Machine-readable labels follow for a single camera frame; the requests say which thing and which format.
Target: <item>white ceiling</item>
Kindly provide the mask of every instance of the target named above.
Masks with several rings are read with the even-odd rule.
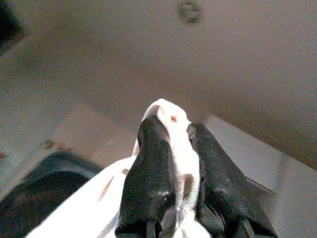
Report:
[[[12,0],[30,32],[70,20],[93,43],[136,65],[259,139],[317,168],[317,2]]]

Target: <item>white fabric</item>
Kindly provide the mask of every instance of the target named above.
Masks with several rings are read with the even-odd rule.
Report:
[[[171,173],[176,192],[174,238],[209,238],[206,229],[195,221],[199,192],[199,158],[186,132],[186,113],[179,106],[159,99],[145,112],[143,119],[157,115],[166,128],[172,151]],[[117,161],[102,170],[63,202],[27,238],[114,238],[124,180],[139,153],[136,140],[132,157]]]

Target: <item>ceiling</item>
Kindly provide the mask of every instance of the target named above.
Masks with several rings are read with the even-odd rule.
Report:
[[[10,1],[29,32],[68,22],[210,113],[317,169],[317,2]]]

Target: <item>white cloth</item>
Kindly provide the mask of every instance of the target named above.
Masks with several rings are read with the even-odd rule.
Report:
[[[199,157],[188,139],[186,130],[190,122],[186,113],[179,106],[159,99],[149,106],[142,120],[153,115],[157,115],[170,137],[170,175],[175,185],[177,212],[172,236],[209,238],[206,229],[195,221],[200,183]],[[132,157],[102,170],[33,229],[27,238],[114,238],[126,177],[124,171],[131,168],[138,153],[136,140]]]

